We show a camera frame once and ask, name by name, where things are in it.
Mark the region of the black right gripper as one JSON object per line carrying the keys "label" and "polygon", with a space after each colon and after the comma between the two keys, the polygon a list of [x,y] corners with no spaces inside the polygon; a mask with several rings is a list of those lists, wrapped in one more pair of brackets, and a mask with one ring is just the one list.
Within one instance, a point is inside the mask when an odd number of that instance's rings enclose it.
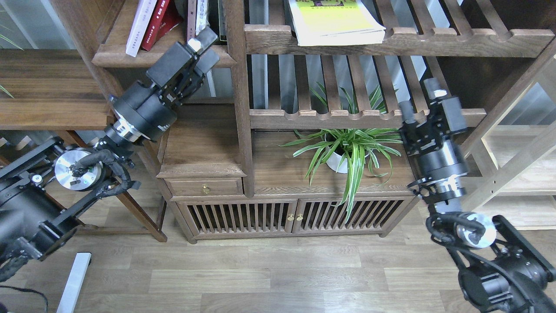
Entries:
{"label": "black right gripper", "polygon": [[430,105],[425,122],[415,119],[413,103],[398,103],[402,113],[401,138],[415,178],[433,183],[450,177],[465,176],[469,168],[453,135],[464,133],[467,123],[458,97],[447,97],[437,78],[424,80]]}

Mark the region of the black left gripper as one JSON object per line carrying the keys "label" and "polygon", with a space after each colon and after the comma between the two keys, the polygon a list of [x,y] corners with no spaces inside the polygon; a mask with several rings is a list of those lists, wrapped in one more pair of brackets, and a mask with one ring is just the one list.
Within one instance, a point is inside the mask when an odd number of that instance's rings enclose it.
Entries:
{"label": "black left gripper", "polygon": [[176,121],[173,106],[196,92],[220,61],[212,48],[217,34],[210,28],[176,42],[146,71],[149,83],[137,81],[113,103],[118,121],[109,126],[113,141],[159,140]]}

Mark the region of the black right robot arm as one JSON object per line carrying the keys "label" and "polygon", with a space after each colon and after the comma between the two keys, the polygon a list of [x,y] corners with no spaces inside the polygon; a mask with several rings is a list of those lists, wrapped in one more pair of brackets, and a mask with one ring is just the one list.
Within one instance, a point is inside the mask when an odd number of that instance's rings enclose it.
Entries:
{"label": "black right robot arm", "polygon": [[555,267],[504,216],[462,210],[460,177],[469,168],[453,140],[467,130],[460,100],[435,78],[424,87],[425,121],[416,119],[410,101],[399,103],[400,135],[415,176],[408,187],[427,204],[426,228],[457,266],[464,299],[481,313],[553,313],[555,303],[544,291]]}

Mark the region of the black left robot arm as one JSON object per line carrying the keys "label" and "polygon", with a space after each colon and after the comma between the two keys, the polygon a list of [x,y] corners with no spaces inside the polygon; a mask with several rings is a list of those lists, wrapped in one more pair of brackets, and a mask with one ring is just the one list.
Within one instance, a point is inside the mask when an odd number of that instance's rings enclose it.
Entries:
{"label": "black left robot arm", "polygon": [[133,147],[159,140],[175,123],[175,106],[219,61],[216,41],[207,27],[174,43],[146,71],[146,83],[137,81],[113,100],[117,121],[92,148],[67,147],[52,137],[1,170],[1,281],[65,245],[95,202],[140,187],[128,171]]}

